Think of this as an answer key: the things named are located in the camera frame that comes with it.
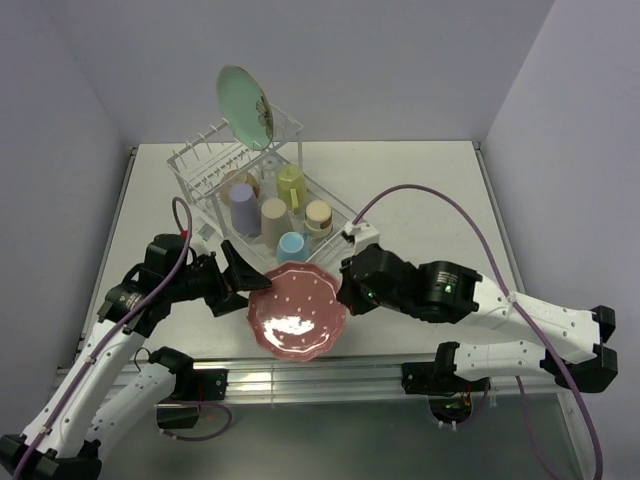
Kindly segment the beige cup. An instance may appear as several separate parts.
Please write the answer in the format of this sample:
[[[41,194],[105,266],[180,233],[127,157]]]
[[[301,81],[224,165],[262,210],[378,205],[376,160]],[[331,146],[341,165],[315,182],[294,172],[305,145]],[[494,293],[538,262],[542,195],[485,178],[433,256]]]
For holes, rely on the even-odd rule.
[[[261,206],[261,237],[271,250],[276,250],[280,238],[293,230],[286,203],[270,198]]]

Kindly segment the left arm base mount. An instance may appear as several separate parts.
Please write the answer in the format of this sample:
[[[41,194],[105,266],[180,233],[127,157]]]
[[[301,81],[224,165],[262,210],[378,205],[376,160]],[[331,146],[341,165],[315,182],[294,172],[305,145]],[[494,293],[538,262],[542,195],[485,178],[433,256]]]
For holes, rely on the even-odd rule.
[[[227,389],[225,369],[196,369],[185,378],[178,377],[172,393],[156,407],[156,423],[168,431],[231,426],[232,414],[221,405]]]

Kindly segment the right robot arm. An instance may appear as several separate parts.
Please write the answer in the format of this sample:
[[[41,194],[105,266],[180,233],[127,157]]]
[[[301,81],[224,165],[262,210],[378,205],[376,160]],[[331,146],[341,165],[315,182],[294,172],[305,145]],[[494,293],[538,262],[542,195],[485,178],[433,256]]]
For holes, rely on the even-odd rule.
[[[572,310],[519,292],[503,292],[477,271],[449,261],[413,265],[377,244],[341,262],[338,301],[352,315],[385,307],[430,324],[480,327],[506,343],[460,340],[437,347],[430,362],[402,366],[408,394],[482,390],[491,377],[541,376],[582,393],[601,393],[618,374],[613,309]]]

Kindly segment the light blue mug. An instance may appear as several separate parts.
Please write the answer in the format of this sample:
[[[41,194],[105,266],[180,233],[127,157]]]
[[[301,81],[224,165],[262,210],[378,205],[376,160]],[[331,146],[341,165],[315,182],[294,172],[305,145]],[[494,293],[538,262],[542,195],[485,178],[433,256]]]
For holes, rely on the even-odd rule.
[[[279,264],[289,261],[306,262],[310,257],[307,245],[307,234],[287,232],[283,234],[276,248],[276,259]]]

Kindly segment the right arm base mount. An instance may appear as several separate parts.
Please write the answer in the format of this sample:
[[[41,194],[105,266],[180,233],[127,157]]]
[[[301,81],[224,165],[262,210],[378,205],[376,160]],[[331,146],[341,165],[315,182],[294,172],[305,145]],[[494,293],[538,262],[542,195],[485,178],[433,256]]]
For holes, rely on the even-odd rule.
[[[469,381],[453,373],[437,373],[434,362],[403,363],[401,374],[404,393],[425,397],[432,421],[451,432],[469,424],[473,414],[484,408],[491,387],[488,378]]]

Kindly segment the lavender cup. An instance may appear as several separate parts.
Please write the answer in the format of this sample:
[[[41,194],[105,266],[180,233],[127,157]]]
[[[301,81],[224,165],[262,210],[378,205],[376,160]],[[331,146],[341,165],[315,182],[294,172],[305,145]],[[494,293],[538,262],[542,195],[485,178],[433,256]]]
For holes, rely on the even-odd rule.
[[[232,227],[242,235],[258,236],[261,232],[261,214],[253,188],[238,183],[229,191]]]

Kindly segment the pale yellow mug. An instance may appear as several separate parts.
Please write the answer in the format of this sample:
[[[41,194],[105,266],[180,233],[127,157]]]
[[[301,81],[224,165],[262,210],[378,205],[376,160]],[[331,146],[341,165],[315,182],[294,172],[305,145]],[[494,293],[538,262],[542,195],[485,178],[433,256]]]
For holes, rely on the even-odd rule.
[[[302,170],[296,165],[284,165],[277,173],[278,198],[283,200],[295,215],[302,212],[307,201],[307,186]]]

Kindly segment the clear faceted drinking glass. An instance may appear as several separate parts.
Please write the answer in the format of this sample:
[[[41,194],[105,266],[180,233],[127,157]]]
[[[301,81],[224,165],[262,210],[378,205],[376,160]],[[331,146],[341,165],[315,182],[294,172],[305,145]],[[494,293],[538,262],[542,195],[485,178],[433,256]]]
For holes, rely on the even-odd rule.
[[[266,157],[260,167],[261,181],[266,184],[274,184],[280,168],[279,160],[274,156]]]

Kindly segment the pink polka dot plate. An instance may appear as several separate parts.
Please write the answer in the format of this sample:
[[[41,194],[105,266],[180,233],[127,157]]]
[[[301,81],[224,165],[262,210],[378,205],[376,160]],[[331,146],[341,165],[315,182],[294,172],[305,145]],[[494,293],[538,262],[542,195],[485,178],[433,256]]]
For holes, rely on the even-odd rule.
[[[286,262],[266,273],[272,286],[249,295],[256,343],[274,357],[308,362],[329,352],[346,327],[340,282],[313,263]]]

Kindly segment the small metal cup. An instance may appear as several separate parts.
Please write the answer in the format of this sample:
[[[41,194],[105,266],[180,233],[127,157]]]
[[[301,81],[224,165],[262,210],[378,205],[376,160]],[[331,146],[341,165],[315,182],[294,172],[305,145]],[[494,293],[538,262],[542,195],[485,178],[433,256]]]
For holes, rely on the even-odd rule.
[[[323,200],[309,202],[305,209],[304,227],[307,233],[317,239],[327,237],[332,231],[333,210]]]

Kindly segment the mint green floral plate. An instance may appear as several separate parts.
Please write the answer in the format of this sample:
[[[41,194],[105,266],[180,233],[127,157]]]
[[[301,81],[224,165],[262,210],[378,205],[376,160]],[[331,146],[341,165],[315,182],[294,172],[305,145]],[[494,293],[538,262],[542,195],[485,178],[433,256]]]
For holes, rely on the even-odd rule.
[[[244,68],[225,65],[216,79],[223,119],[234,137],[253,151],[266,150],[274,138],[274,119],[265,93]]]

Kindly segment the beige floral ceramic bowl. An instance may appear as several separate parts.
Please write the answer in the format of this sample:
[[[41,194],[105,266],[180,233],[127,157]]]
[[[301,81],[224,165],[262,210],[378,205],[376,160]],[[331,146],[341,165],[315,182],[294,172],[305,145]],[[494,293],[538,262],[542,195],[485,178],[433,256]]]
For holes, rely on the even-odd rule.
[[[254,196],[258,198],[260,195],[259,182],[250,172],[243,172],[239,174],[237,170],[231,170],[222,177],[221,184],[221,198],[228,197],[231,188],[236,184],[250,185],[253,189]]]

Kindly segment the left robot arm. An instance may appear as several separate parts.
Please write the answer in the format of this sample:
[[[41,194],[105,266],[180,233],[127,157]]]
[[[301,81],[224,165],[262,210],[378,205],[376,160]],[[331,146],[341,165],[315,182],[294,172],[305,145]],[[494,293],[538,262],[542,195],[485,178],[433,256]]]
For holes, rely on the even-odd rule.
[[[143,262],[108,291],[83,350],[47,405],[21,434],[2,436],[1,464],[14,478],[95,479],[108,447],[154,404],[198,403],[193,359],[169,347],[152,352],[115,397],[106,395],[174,304],[203,299],[219,317],[248,306],[243,292],[270,288],[230,241],[221,247],[226,269],[214,254],[190,258],[186,233],[154,238]]]

